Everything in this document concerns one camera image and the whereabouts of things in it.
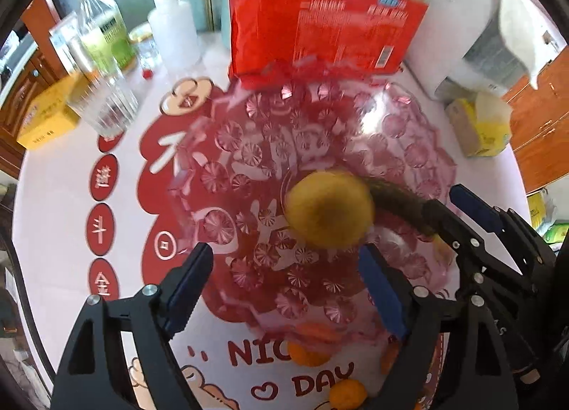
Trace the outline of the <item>orange tangerine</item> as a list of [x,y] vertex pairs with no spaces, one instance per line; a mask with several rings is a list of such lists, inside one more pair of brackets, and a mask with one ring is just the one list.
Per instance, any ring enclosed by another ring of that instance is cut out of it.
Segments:
[[329,403],[336,410],[359,409],[367,400],[366,387],[356,379],[344,379],[330,388]]
[[395,336],[390,336],[380,358],[380,372],[388,375],[401,349],[401,342]]
[[305,322],[294,326],[287,339],[291,361],[301,367],[316,368],[328,363],[340,347],[341,335],[321,323]]

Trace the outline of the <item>overripe brown banana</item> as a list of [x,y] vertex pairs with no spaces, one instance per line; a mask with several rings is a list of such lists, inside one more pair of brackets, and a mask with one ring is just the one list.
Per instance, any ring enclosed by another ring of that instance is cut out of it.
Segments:
[[424,217],[426,199],[388,180],[366,177],[363,182],[367,185],[377,210],[386,211],[401,218],[423,236],[436,236],[436,230]]

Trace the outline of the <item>yellow-green round fruit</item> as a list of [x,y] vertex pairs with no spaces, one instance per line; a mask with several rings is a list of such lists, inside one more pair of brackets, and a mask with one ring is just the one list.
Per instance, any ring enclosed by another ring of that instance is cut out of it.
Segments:
[[340,170],[316,171],[286,193],[290,228],[321,249],[359,243],[374,223],[375,207],[362,179]]

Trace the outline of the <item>yellow tissue box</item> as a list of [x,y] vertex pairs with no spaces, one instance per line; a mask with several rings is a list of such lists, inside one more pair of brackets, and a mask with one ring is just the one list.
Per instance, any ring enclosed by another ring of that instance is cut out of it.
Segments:
[[512,108],[499,97],[480,92],[472,100],[456,99],[446,114],[465,157],[495,157],[510,142]]

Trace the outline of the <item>white countertop appliance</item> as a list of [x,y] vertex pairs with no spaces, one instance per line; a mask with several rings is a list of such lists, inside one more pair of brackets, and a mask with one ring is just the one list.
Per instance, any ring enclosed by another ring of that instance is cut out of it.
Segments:
[[499,29],[501,0],[427,0],[405,63],[425,94],[452,101],[505,95],[524,74]]

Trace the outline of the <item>white cloth on appliance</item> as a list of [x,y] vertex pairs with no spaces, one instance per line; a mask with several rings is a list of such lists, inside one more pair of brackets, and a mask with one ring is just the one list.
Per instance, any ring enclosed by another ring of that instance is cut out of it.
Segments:
[[506,47],[536,90],[538,75],[567,47],[565,38],[539,0],[501,0],[498,24]]

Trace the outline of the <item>pink glass fruit bowl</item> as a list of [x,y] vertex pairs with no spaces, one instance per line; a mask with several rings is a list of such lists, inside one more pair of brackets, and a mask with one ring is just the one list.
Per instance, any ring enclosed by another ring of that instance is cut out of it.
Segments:
[[214,316],[344,329],[370,309],[365,242],[412,283],[445,286],[450,254],[407,221],[401,193],[443,201],[455,176],[400,82],[299,74],[239,81],[214,100],[179,143],[169,190],[184,239],[213,251],[203,299]]

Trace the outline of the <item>yellow flat box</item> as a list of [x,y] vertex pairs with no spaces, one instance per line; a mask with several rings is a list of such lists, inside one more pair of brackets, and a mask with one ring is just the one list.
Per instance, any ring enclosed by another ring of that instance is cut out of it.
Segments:
[[35,150],[74,130],[80,117],[69,107],[68,101],[74,89],[85,89],[88,83],[83,73],[75,72],[35,97],[18,132],[19,145],[26,150]]

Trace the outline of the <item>clear drinking glass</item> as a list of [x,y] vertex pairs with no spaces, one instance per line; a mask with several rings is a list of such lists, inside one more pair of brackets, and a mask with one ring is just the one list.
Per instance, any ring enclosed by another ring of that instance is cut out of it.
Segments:
[[139,101],[122,71],[115,66],[102,74],[76,72],[74,76],[68,107],[104,138],[126,131],[137,116]]

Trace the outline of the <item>red paper cup package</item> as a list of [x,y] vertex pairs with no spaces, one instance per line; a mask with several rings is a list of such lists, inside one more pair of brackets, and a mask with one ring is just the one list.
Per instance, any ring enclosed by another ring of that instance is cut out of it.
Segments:
[[427,0],[229,0],[229,71],[313,58],[392,74],[426,11]]

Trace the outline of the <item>green label glass bottle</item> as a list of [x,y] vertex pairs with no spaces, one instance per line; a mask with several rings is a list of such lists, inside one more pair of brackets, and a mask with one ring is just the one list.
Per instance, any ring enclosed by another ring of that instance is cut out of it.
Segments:
[[127,69],[135,60],[122,13],[114,0],[78,0],[81,43],[102,73]]

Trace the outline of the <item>small glass jar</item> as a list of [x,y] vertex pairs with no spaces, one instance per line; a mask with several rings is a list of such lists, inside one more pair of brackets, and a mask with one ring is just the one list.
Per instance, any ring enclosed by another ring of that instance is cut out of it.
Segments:
[[129,39],[135,48],[142,78],[153,78],[155,67],[161,60],[159,51],[148,23],[139,25],[129,33]]

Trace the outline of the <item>white carton box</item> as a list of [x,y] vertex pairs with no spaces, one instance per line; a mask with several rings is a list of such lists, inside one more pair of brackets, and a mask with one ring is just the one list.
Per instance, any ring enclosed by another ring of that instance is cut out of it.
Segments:
[[95,69],[80,39],[76,12],[71,12],[49,30],[49,40],[69,74],[76,70],[90,73]]

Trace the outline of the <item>white plastic bottle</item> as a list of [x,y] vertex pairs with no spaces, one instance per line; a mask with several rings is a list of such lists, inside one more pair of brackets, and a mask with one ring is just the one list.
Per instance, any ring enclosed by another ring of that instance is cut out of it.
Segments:
[[148,22],[170,75],[182,78],[201,59],[191,4],[187,0],[154,0]]

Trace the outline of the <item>wooden wall cabinet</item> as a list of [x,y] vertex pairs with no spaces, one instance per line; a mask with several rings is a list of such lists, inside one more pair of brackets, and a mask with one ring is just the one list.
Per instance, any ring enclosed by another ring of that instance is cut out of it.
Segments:
[[510,141],[527,193],[568,174],[560,149],[568,144],[568,43],[539,0],[521,0],[531,32],[537,86],[526,75],[506,93],[512,108]]

